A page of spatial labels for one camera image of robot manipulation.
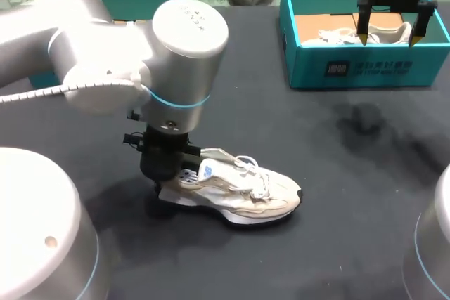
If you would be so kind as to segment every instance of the shoe logo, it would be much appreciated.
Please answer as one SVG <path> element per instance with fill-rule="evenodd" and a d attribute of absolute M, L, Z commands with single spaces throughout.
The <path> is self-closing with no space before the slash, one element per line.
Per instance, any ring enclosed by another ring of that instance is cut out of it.
<path fill-rule="evenodd" d="M 205 178 L 209 178 L 212 175 L 212 169 L 209 166 L 206 166 L 205 168 Z"/>

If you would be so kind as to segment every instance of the white sneaker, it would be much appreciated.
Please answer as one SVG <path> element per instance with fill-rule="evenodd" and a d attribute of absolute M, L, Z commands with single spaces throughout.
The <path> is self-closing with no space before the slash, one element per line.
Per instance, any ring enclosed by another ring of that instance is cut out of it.
<path fill-rule="evenodd" d="M 211 207 L 230 222 L 250 225 L 281 219 L 300 204 L 302 190 L 292 179 L 261 168 L 248 156 L 204 149 L 198 174 L 184 169 L 164 182 L 160 200 L 187 207 Z"/>
<path fill-rule="evenodd" d="M 398 28 L 381 28 L 373 25 L 368 27 L 367 44 L 407 44 L 411 34 L 411 24 L 404 22 Z M 340 28 L 335 31 L 319 31 L 318 39 L 308 40 L 302 45 L 347 45 L 361 44 L 355 29 Z"/>

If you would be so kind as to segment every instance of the white robotic arm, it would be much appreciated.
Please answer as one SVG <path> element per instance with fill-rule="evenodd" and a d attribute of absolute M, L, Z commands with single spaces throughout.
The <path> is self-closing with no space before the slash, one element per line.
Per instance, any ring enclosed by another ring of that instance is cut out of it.
<path fill-rule="evenodd" d="M 211 6 L 167 1 L 153 20 L 117 24 L 101 0 L 34 0 L 0 12 L 0 86 L 54 72 L 61 86 L 0 98 L 0 103 L 64 93 L 71 105 L 109 113 L 140 105 L 147 124 L 141 170 L 155 181 L 174 177 L 210 95 L 228 41 Z"/>

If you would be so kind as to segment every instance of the black tablecloth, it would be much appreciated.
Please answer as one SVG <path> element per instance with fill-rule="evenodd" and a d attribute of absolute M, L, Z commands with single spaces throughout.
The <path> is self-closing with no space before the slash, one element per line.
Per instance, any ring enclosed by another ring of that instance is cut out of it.
<path fill-rule="evenodd" d="M 293 91 L 278 8 L 220 11 L 230 42 L 191 140 L 295 179 L 304 204 L 289 221 L 234 230 L 207 214 L 148 219 L 150 182 L 121 144 L 144 125 L 84 115 L 62 97 L 0 107 L 0 145 L 70 175 L 114 265 L 111 299 L 406 300 L 402 254 L 450 163 L 450 59 L 431 89 Z M 440 13 L 449 24 L 450 5 Z M 362 132 L 358 119 L 379 128 Z"/>

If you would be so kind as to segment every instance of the logo on box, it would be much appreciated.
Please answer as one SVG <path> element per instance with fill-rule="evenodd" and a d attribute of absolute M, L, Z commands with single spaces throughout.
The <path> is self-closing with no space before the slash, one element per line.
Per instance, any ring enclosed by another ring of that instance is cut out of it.
<path fill-rule="evenodd" d="M 413 67 L 412 61 L 375 61 L 356 63 L 354 75 L 405 75 Z"/>
<path fill-rule="evenodd" d="M 326 77 L 346 77 L 350 68 L 349 61 L 330 61 L 326 65 Z"/>

